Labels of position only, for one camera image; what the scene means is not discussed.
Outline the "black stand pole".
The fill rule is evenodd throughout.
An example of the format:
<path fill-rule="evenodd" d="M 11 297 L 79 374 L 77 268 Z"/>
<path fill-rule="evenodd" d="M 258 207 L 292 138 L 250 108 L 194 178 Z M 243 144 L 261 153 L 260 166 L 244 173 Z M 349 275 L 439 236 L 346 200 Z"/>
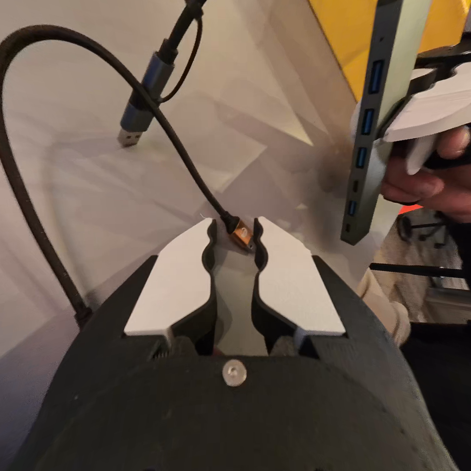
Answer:
<path fill-rule="evenodd" d="M 416 276 L 426 277 L 444 277 L 444 278 L 470 278 L 470 274 L 463 269 L 457 268 L 443 268 L 434 266 L 420 266 L 420 265 L 398 265 L 387 263 L 371 263 L 369 268 L 374 271 L 388 272 L 388 273 L 401 273 Z"/>

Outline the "black usb cable gold plugs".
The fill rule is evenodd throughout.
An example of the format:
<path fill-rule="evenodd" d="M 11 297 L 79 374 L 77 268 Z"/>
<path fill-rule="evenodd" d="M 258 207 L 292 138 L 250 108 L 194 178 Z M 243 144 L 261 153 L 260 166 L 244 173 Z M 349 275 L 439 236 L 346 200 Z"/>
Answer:
<path fill-rule="evenodd" d="M 203 181 L 203 178 L 197 171 L 196 166 L 192 162 L 189 153 L 182 144 L 177 133 L 159 110 L 160 106 L 153 102 L 149 94 L 144 90 L 142 85 L 138 83 L 136 77 L 127 69 L 127 67 L 110 51 L 101 44 L 91 38 L 73 31 L 71 29 L 52 26 L 52 25 L 36 25 L 24 27 L 16 30 L 1 42 L 0 48 L 0 78 L 1 78 L 1 132 L 0 132 L 0 157 L 3 171 L 13 192 L 15 200 L 21 210 L 23 218 L 35 239 L 38 248 L 44 256 L 47 264 L 53 272 L 56 280 L 62 287 L 62 291 L 68 298 L 69 303 L 74 309 L 74 318 L 77 325 L 83 328 L 92 316 L 92 310 L 85 304 L 82 296 L 74 284 L 67 269 L 64 267 L 60 257 L 58 256 L 53 244 L 45 232 L 43 224 L 36 212 L 30 195 L 27 191 L 20 170 L 16 163 L 13 151 L 10 145 L 5 118 L 3 113 L 3 88 L 6 74 L 9 66 L 16 56 L 28 46 L 45 41 L 60 41 L 77 45 L 85 50 L 90 51 L 94 55 L 101 58 L 110 65 L 114 71 L 119 74 L 131 86 L 132 91 L 136 91 L 138 96 L 151 109 L 154 119 L 159 123 L 165 132 L 174 149 L 184 163 L 193 181 L 204 195 L 205 199 L 219 215 L 223 222 L 228 235 L 239 244 L 244 250 L 252 250 L 252 231 L 238 216 L 234 216 L 226 211 L 209 187 Z"/>

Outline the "black chair wheel base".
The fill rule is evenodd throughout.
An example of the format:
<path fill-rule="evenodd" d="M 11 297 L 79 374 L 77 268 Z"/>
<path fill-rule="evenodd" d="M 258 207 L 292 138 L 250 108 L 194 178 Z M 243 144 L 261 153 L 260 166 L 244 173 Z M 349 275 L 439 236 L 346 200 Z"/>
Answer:
<path fill-rule="evenodd" d="M 401 214 L 397 218 L 397 235 L 402 241 L 411 243 L 416 236 L 417 241 L 421 243 L 432 241 L 435 249 L 442 249 L 448 245 L 451 238 L 445 216 L 442 213 L 436 211 L 433 214 L 433 222 L 420 224 L 411 220 L 409 216 L 411 213 L 410 211 Z"/>

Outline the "person's right hand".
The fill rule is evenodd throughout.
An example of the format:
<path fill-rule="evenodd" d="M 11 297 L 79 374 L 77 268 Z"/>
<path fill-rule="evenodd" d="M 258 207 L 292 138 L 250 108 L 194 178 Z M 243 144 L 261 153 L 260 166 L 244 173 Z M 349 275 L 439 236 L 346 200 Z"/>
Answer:
<path fill-rule="evenodd" d="M 458 223 L 470 223 L 470 164 L 442 170 L 421 169 L 409 175 L 405 159 L 409 147 L 408 141 L 393 145 L 380 190 L 384 199 L 402 205 L 415 203 L 440 211 Z"/>

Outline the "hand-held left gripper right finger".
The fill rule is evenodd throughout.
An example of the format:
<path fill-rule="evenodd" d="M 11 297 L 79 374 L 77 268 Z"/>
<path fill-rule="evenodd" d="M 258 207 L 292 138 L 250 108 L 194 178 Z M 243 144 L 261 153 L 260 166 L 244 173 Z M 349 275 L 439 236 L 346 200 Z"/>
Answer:
<path fill-rule="evenodd" d="M 343 336 L 346 329 L 310 250 L 265 217 L 254 221 L 262 308 L 292 329 L 294 337 Z"/>

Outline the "yellow board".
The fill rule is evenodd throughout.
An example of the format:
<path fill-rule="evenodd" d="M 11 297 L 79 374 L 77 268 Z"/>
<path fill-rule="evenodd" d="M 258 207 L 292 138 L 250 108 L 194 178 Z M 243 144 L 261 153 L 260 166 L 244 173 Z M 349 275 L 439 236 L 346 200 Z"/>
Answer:
<path fill-rule="evenodd" d="M 349 83 L 356 101 L 362 97 L 375 0 L 310 0 L 315 16 Z M 470 12 L 469 0 L 434 0 L 418 53 L 457 44 Z"/>

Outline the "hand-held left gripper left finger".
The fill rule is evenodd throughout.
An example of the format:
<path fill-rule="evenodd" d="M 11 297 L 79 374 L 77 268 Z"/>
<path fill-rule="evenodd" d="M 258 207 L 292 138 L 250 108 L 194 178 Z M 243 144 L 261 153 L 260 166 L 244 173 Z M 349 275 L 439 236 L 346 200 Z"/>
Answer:
<path fill-rule="evenodd" d="M 170 241 L 158 254 L 124 327 L 127 336 L 174 337 L 183 321 L 210 298 L 210 272 L 203 264 L 214 219 L 205 218 Z"/>

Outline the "grey usb hub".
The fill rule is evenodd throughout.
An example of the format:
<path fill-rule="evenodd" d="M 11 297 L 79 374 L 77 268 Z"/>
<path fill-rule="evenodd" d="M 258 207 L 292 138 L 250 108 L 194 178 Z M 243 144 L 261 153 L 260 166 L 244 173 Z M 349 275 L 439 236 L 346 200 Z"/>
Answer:
<path fill-rule="evenodd" d="M 370 231 L 392 144 L 386 125 L 406 102 L 431 1 L 378 1 L 367 61 L 340 238 L 352 246 Z"/>

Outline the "person's beige trousers leg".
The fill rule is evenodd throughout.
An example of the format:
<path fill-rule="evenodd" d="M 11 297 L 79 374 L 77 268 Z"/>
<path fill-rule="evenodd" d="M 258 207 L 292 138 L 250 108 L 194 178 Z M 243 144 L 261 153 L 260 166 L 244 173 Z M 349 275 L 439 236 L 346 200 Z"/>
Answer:
<path fill-rule="evenodd" d="M 369 268 L 359 283 L 356 294 L 380 320 L 394 343 L 401 347 L 411 332 L 411 323 L 405 306 L 389 300 Z"/>

